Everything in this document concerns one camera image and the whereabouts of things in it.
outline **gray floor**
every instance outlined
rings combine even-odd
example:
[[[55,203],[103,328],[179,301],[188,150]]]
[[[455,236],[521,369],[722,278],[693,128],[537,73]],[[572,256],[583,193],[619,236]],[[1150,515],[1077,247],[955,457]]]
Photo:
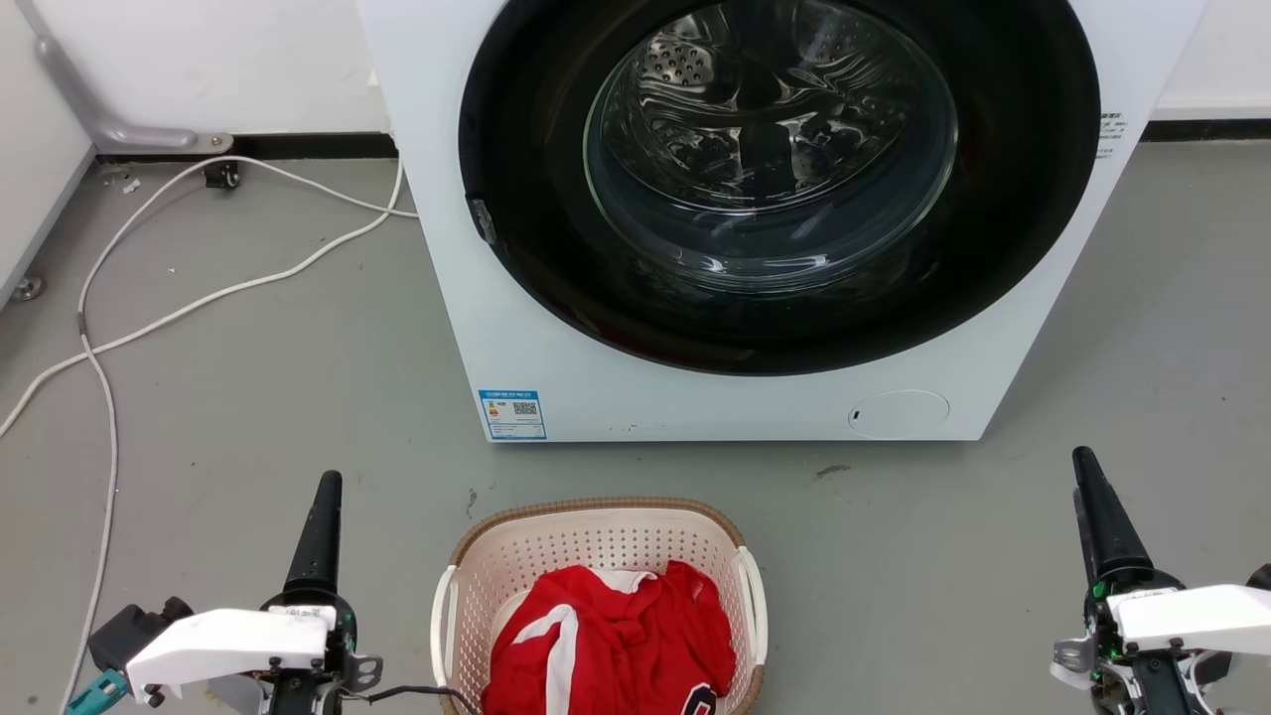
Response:
[[[289,168],[371,201],[386,161]],[[38,258],[50,291],[0,311],[0,413],[79,349],[92,260],[170,166],[85,180]],[[1191,584],[1271,561],[1271,144],[1140,147],[1028,362],[976,444],[492,447],[417,225],[391,220],[301,276],[104,356],[122,439],[102,612],[254,608],[281,585],[316,478],[347,476],[342,591],[386,683],[431,682],[427,610],[464,532],[562,498],[689,497],[732,517],[773,624],[760,712],[1087,712],[1047,674],[1084,587],[1069,451],[1091,444],[1158,565]],[[191,180],[111,257],[97,342],[299,262],[370,220],[259,170]],[[84,366],[0,441],[0,711],[56,707],[107,479]],[[849,470],[819,478],[831,466]],[[194,688],[172,712],[224,712]],[[1271,702],[1246,662],[1216,704]],[[398,698],[383,715],[433,711]],[[350,711],[361,711],[350,705]]]

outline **white wall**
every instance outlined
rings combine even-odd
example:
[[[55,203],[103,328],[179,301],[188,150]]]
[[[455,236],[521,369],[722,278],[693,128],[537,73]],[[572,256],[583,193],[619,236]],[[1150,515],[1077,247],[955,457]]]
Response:
[[[88,135],[36,61],[36,36],[6,0],[0,0],[0,107],[4,307],[93,157]]]
[[[1153,118],[1271,118],[1271,0],[1209,0]]]
[[[235,133],[388,128],[352,0],[34,5],[89,85],[130,122]]]
[[[130,121],[238,133],[388,127],[352,0],[34,4]],[[1271,117],[1268,34],[1271,0],[1210,0],[1157,118]]]

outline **caster wheel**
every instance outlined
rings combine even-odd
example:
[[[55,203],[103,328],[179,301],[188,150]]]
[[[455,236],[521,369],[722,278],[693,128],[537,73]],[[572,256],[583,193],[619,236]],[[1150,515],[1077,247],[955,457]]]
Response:
[[[219,161],[203,166],[203,182],[207,188],[234,190],[239,184],[238,161]]]
[[[41,292],[44,292],[44,278],[39,276],[23,276],[23,278],[18,281],[18,286],[13,288],[13,295],[10,295],[9,298],[18,302],[25,302],[27,300],[39,297]]]

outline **washing machine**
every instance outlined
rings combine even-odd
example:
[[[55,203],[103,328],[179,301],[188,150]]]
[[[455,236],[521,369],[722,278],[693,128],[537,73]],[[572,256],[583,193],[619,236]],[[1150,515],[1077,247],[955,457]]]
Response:
[[[473,429],[980,438],[1202,5],[360,0]]]

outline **white cable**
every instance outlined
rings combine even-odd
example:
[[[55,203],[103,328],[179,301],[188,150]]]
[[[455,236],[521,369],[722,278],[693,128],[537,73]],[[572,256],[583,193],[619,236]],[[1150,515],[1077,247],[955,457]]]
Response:
[[[216,163],[216,161],[225,161],[225,160],[247,161],[249,164],[255,164],[255,165],[264,166],[264,168],[267,168],[267,169],[269,169],[272,171],[277,171],[277,173],[280,173],[280,174],[282,174],[282,175],[285,175],[287,178],[292,178],[292,179],[296,179],[296,180],[299,180],[301,183],[313,185],[313,187],[315,187],[315,188],[318,188],[320,190],[324,190],[324,192],[327,192],[327,193],[329,193],[329,194],[332,194],[332,196],[334,196],[337,198],[342,198],[344,201],[348,201],[351,203],[356,203],[358,206],[366,206],[366,207],[370,207],[370,208],[374,208],[374,210],[377,210],[377,211],[383,211],[385,213],[391,212],[394,216],[407,216],[407,217],[418,217],[419,216],[418,213],[411,213],[408,211],[399,211],[399,210],[395,210],[395,208],[391,208],[391,207],[375,206],[375,204],[367,203],[365,201],[358,201],[357,198],[351,198],[348,196],[344,196],[343,193],[339,193],[338,190],[333,190],[333,189],[330,189],[330,188],[328,188],[325,185],[323,185],[320,183],[315,183],[315,182],[309,180],[309,179],[306,179],[304,177],[297,177],[296,174],[292,174],[291,171],[285,171],[285,170],[282,170],[282,169],[280,169],[277,166],[271,166],[269,164],[263,164],[261,161],[257,161],[255,159],[248,159],[245,156],[219,156],[216,159],[208,159],[206,161],[201,161],[198,164],[194,164],[193,166],[189,166],[184,171],[177,174],[172,180],[169,180],[167,184],[164,184],[158,192],[155,192],[155,194],[150,197],[150,201],[146,201],[141,206],[141,208],[139,208],[137,212],[133,213],[132,217],[128,218],[128,221],[123,225],[123,229],[121,229],[121,231],[118,234],[116,234],[114,239],[111,241],[109,245],[107,245],[105,250],[102,253],[102,257],[98,259],[97,264],[93,265],[93,271],[90,272],[90,274],[92,276],[97,274],[98,268],[100,268],[102,263],[105,260],[105,255],[111,250],[114,249],[114,245],[118,243],[119,236],[123,235],[123,231],[127,230],[127,227],[132,224],[132,221],[136,220],[136,217],[142,211],[145,211],[150,206],[150,203],[155,198],[159,197],[160,193],[163,193],[164,190],[167,190],[168,187],[173,184],[173,182],[175,182],[177,179],[179,179],[179,178],[182,178],[184,175],[188,175],[188,174],[198,170],[200,168],[202,168],[202,166],[205,166],[207,164],[212,164],[212,163]],[[399,174],[399,178],[400,178],[400,165],[398,166],[398,174]],[[170,323],[170,321],[173,321],[175,319],[179,319],[179,317],[187,315],[188,312],[191,312],[193,310],[197,310],[197,309],[202,307],[203,305],[207,305],[208,302],[211,302],[214,300],[225,297],[226,295],[231,295],[234,292],[238,292],[240,290],[247,290],[249,287],[255,287],[258,284],[264,284],[267,282],[273,282],[276,279],[282,279],[282,278],[286,278],[286,277],[291,277],[291,276],[299,273],[300,271],[308,268],[318,258],[322,258],[323,255],[325,255],[328,250],[333,250],[336,246],[338,246],[339,244],[344,243],[346,240],[351,240],[353,237],[357,237],[357,236],[360,236],[360,235],[362,235],[362,234],[372,230],[375,226],[379,226],[379,225],[380,224],[376,222],[376,224],[374,224],[371,226],[365,226],[362,229],[358,229],[358,230],[356,230],[356,231],[353,231],[351,234],[343,235],[343,236],[341,236],[341,237],[338,237],[338,239],[328,243],[320,250],[318,250],[316,253],[314,253],[313,255],[310,255],[308,260],[305,260],[304,263],[296,265],[291,271],[287,271],[287,272],[283,272],[283,273],[276,273],[273,276],[264,276],[262,278],[255,278],[255,279],[252,279],[252,281],[248,281],[248,282],[234,284],[234,286],[226,287],[224,290],[219,290],[219,291],[216,291],[216,292],[214,292],[214,293],[211,293],[211,295],[208,295],[206,297],[201,297],[201,298],[196,300],[194,302],[191,302],[189,305],[186,305],[180,310],[177,310],[175,312],[172,312],[169,315],[164,315],[163,317],[159,317],[154,323],[150,323],[149,325],[146,325],[146,326],[144,326],[144,328],[141,328],[141,329],[139,329],[136,331],[126,334],[126,335],[123,335],[123,337],[121,337],[118,339],[114,339],[112,342],[107,342],[105,344],[99,344],[99,345],[94,347],[93,348],[93,353],[94,354],[100,354],[100,353],[103,353],[103,352],[105,352],[108,349],[114,349],[116,347],[119,347],[121,344],[127,344],[127,343],[132,342],[133,339],[137,339],[139,337],[145,335],[145,334],[147,334],[147,333],[150,333],[150,331],[153,331],[155,329],[159,329],[163,325],[167,325],[168,323]],[[84,295],[81,293],[80,295],[81,306],[83,306],[83,298],[84,298]],[[13,413],[10,413],[9,418],[5,419],[5,422],[4,422],[3,425],[0,425],[0,438],[4,438],[4,436],[13,428],[13,424],[18,422],[18,417],[22,415],[22,413],[27,409],[27,404],[31,403],[31,399],[36,395],[36,391],[38,391],[41,387],[43,387],[43,385],[46,382],[48,382],[48,380],[52,378],[53,376],[56,376],[57,373],[61,373],[62,371],[65,371],[66,368],[70,368],[71,366],[76,366],[79,363],[83,363],[86,359],[88,359],[88,353],[80,352],[79,354],[76,354],[74,357],[69,357],[69,359],[62,361],[61,363],[58,363],[58,364],[53,366],[52,368],[48,368],[47,371],[44,371],[43,373],[41,373],[31,384],[31,386],[27,387],[27,392],[24,392],[23,396],[22,396],[22,399],[18,400],[18,405],[13,409]]]
[[[290,268],[287,271],[283,271],[281,273],[273,273],[272,276],[264,276],[262,278],[255,278],[255,279],[252,279],[252,281],[241,282],[241,283],[238,283],[238,284],[233,284],[233,286],[226,287],[224,290],[219,290],[219,291],[216,291],[216,292],[214,292],[211,295],[207,295],[205,297],[201,297],[200,300],[196,300],[196,301],[191,302],[189,305],[186,305],[180,310],[177,310],[174,312],[164,315],[163,317],[159,317],[158,320],[155,320],[155,321],[150,323],[149,325],[141,328],[140,330],[130,333],[130,334],[127,334],[127,335],[125,335],[125,337],[122,337],[119,339],[113,340],[113,342],[108,342],[108,343],[105,343],[103,345],[93,347],[92,343],[88,339],[88,328],[86,328],[86,319],[85,319],[85,315],[84,315],[84,309],[85,309],[85,304],[88,301],[88,290],[89,290],[89,286],[92,286],[93,278],[97,277],[97,272],[98,272],[98,269],[100,269],[102,264],[105,262],[107,255],[109,255],[111,250],[113,250],[114,246],[119,243],[119,240],[127,232],[128,227],[132,226],[132,222],[136,221],[137,216],[140,216],[146,208],[149,208],[150,204],[154,203],[154,201],[156,198],[159,198],[159,196],[163,192],[168,190],[168,188],[170,188],[174,183],[177,183],[177,180],[179,180],[180,178],[183,178],[186,175],[189,175],[191,173],[201,169],[202,166],[206,166],[208,164],[215,164],[217,161],[226,161],[226,160],[238,160],[238,161],[245,161],[245,163],[249,163],[249,164],[255,164],[258,166],[264,166],[264,168],[267,168],[267,169],[269,169],[272,171],[277,171],[277,173],[280,173],[280,174],[282,174],[285,177],[296,179],[296,180],[299,180],[299,182],[301,182],[304,184],[313,185],[314,188],[318,188],[318,189],[324,190],[324,192],[327,192],[327,193],[329,193],[332,196],[336,196],[337,198],[343,198],[344,201],[348,201],[351,203],[356,203],[358,206],[365,206],[367,208],[374,208],[374,210],[381,211],[381,213],[379,215],[379,217],[376,217],[370,224],[366,224],[365,226],[362,226],[362,227],[360,227],[357,230],[350,231],[350,232],[347,232],[347,234],[337,237],[336,240],[332,240],[330,243],[328,243],[327,245],[324,245],[322,249],[319,249],[316,253],[314,253],[313,255],[310,255],[309,258],[304,259],[297,265],[295,265],[295,267],[292,267],[292,268]],[[389,204],[388,206],[375,206],[374,203],[367,203],[365,201],[360,201],[357,198],[352,198],[350,196],[344,196],[343,193],[339,193],[338,190],[333,190],[333,189],[323,185],[320,183],[313,182],[313,180],[306,179],[304,177],[299,177],[299,175],[292,174],[290,171],[285,171],[285,170],[278,169],[276,166],[271,166],[269,164],[266,164],[263,161],[258,161],[255,159],[248,159],[245,156],[217,156],[215,159],[207,159],[206,161],[200,161],[198,164],[194,164],[194,165],[184,169],[183,171],[180,171],[175,177],[173,177],[168,183],[163,184],[159,188],[159,190],[156,190],[154,193],[154,196],[151,196],[145,203],[142,203],[141,207],[137,208],[136,212],[132,213],[132,216],[128,217],[127,221],[125,221],[123,226],[119,227],[118,232],[114,234],[114,237],[111,239],[111,243],[107,244],[105,249],[102,251],[102,255],[97,259],[97,263],[93,265],[93,269],[89,271],[88,277],[84,279],[84,287],[83,287],[83,290],[80,290],[79,314],[78,314],[78,320],[79,320],[79,325],[80,325],[80,342],[84,344],[84,352],[80,353],[80,354],[78,354],[78,356],[75,356],[75,357],[72,357],[72,359],[64,361],[64,362],[58,363],[57,366],[53,366],[52,368],[50,368],[50,370],[44,371],[43,373],[41,373],[39,377],[37,377],[36,381],[33,384],[31,384],[31,387],[27,389],[27,392],[23,395],[22,400],[18,401],[18,406],[14,408],[14,411],[13,411],[11,415],[9,415],[9,419],[5,420],[4,425],[0,425],[0,438],[3,438],[5,436],[5,433],[9,432],[9,428],[13,427],[14,422],[17,422],[18,415],[20,415],[22,411],[23,411],[23,409],[25,409],[27,404],[31,401],[31,396],[34,395],[34,392],[39,389],[39,386],[43,385],[48,378],[56,376],[57,373],[65,371],[66,368],[70,368],[71,366],[74,366],[76,363],[83,362],[83,361],[88,361],[89,363],[93,364],[93,370],[97,371],[97,377],[102,382],[102,392],[105,394],[105,410],[107,410],[107,415],[109,417],[109,425],[111,425],[111,479],[109,479],[109,483],[107,485],[105,519],[104,519],[103,526],[102,526],[102,545],[100,545],[100,549],[98,550],[97,577],[93,580],[93,592],[89,596],[88,615],[84,618],[84,627],[80,631],[79,648],[76,649],[76,653],[75,653],[75,664],[71,668],[70,679],[66,683],[66,692],[62,696],[62,704],[61,704],[61,707],[57,710],[57,715],[64,715],[66,712],[66,706],[70,704],[71,697],[74,697],[74,695],[75,695],[75,686],[79,682],[80,668],[83,668],[83,665],[84,665],[84,655],[85,655],[85,652],[88,650],[88,638],[89,638],[89,634],[93,630],[93,621],[97,618],[97,606],[98,606],[98,601],[99,601],[99,598],[102,596],[102,583],[104,582],[104,578],[105,578],[105,556],[107,556],[107,552],[108,552],[109,546],[111,546],[111,527],[113,526],[113,522],[114,522],[114,495],[118,491],[117,485],[118,485],[118,481],[119,481],[119,434],[118,434],[118,423],[116,420],[116,413],[114,413],[114,395],[111,391],[111,382],[105,377],[105,371],[102,370],[102,364],[97,359],[97,354],[99,354],[102,352],[105,352],[107,349],[113,349],[113,348],[116,348],[116,347],[118,347],[121,344],[126,344],[128,342],[132,342],[133,339],[137,339],[139,337],[141,337],[144,334],[147,334],[147,333],[150,333],[153,330],[156,330],[160,326],[163,326],[163,325],[165,325],[165,324],[168,324],[168,323],[170,323],[170,321],[180,317],[182,315],[186,315],[186,314],[188,314],[188,312],[191,312],[193,310],[197,310],[198,307],[201,307],[203,305],[207,305],[208,302],[211,302],[214,300],[217,300],[220,297],[224,297],[226,295],[231,295],[234,292],[239,292],[239,291],[247,290],[249,287],[255,287],[258,284],[264,284],[267,282],[275,282],[275,281],[281,281],[281,279],[289,278],[289,277],[299,273],[300,271],[308,268],[315,260],[318,260],[319,258],[322,258],[327,253],[329,253],[330,250],[334,250],[337,246],[339,246],[339,245],[342,245],[342,244],[344,244],[344,243],[347,243],[347,241],[350,241],[350,240],[352,240],[352,239],[355,239],[355,237],[357,237],[360,235],[365,235],[365,234],[370,232],[371,230],[376,229],[380,224],[383,224],[385,220],[388,220],[388,217],[389,217],[390,213],[391,215],[397,215],[397,216],[418,217],[418,213],[412,213],[412,212],[408,212],[408,211],[399,211],[399,210],[394,208],[394,206],[397,204],[397,201],[398,201],[398,196],[402,192],[402,177],[403,177],[403,168],[402,168],[402,164],[398,163],[397,179],[393,183],[393,196],[389,198]]]

